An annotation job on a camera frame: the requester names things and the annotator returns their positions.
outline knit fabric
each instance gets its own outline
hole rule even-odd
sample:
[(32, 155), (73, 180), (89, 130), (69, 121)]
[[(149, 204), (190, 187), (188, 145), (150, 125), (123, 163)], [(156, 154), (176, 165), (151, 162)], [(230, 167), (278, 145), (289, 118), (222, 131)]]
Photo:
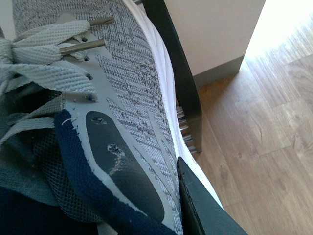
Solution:
[[(97, 55), (97, 60), (125, 107), (125, 110), (121, 110), (108, 100), (110, 109), (150, 154), (171, 190), (176, 192), (175, 196), (168, 194), (168, 199), (173, 202), (171, 207), (175, 215), (176, 233), (181, 235), (179, 193), (176, 190), (179, 188), (178, 179), (173, 181), (171, 178), (164, 160), (168, 155), (163, 156), (148, 117), (150, 111), (173, 151), (156, 65), (144, 33), (122, 0), (42, 0), (36, 4), (33, 0), (13, 0), (17, 34), (45, 24), (53, 24), (64, 13), (88, 21), (115, 17), (112, 24), (91, 27), (96, 37), (105, 39), (106, 48), (112, 54), (113, 59)], [(171, 164), (177, 175), (176, 163), (171, 161)]]

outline shoe tongue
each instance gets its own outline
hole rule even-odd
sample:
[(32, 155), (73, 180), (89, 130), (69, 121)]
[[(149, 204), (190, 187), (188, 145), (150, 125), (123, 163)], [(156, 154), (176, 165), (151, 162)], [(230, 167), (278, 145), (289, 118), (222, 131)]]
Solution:
[[(4, 96), (0, 100), (0, 138), (6, 133), (9, 126), (7, 115), (11, 103)], [(21, 193), (38, 202), (58, 206), (42, 172), (36, 167), (30, 146), (25, 142), (27, 133), (11, 137), (0, 150), (0, 187)]]

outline sunlight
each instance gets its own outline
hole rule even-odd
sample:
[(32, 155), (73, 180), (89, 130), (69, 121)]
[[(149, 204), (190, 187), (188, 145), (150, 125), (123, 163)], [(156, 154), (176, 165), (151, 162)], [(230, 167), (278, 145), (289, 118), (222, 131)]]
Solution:
[(302, 22), (313, 17), (313, 0), (267, 0), (248, 52), (258, 54), (280, 46), (288, 37), (302, 30)]

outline sneaker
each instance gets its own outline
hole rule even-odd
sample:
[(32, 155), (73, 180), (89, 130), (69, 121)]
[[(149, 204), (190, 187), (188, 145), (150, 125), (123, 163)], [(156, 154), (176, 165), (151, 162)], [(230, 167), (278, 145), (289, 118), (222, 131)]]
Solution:
[[(1, 148), (32, 145), (29, 162), (75, 220), (104, 220), (119, 234), (182, 235), (173, 141), (147, 37), (154, 28), (143, 31), (145, 16), (130, 0), (30, 3), (14, 2), (16, 41), (0, 39), (1, 99), (15, 106)], [(106, 45), (77, 52), (73, 40)]]

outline shoelace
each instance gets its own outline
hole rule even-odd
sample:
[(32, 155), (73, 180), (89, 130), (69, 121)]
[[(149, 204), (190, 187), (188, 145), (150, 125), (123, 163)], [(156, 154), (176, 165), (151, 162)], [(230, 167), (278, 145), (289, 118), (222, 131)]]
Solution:
[[(94, 21), (71, 21), (56, 23), (31, 29), (19, 35), (14, 41), (4, 39), (0, 34), (0, 98), (4, 93), (30, 84), (19, 93), (19, 97), (50, 89), (60, 92), (83, 94), (90, 101), (97, 100), (96, 89), (90, 82), (90, 75), (81, 67), (61, 60), (70, 54), (78, 60), (87, 60), (83, 49), (102, 46), (102, 43), (65, 43), (74, 38), (85, 41), (80, 35), (96, 24), (110, 23), (114, 17)], [(54, 128), (53, 118), (39, 117), (61, 110), (60, 97), (57, 97), (30, 114), (12, 114), (8, 117), (11, 129), (0, 140), (0, 146), (12, 135), (21, 131)]]

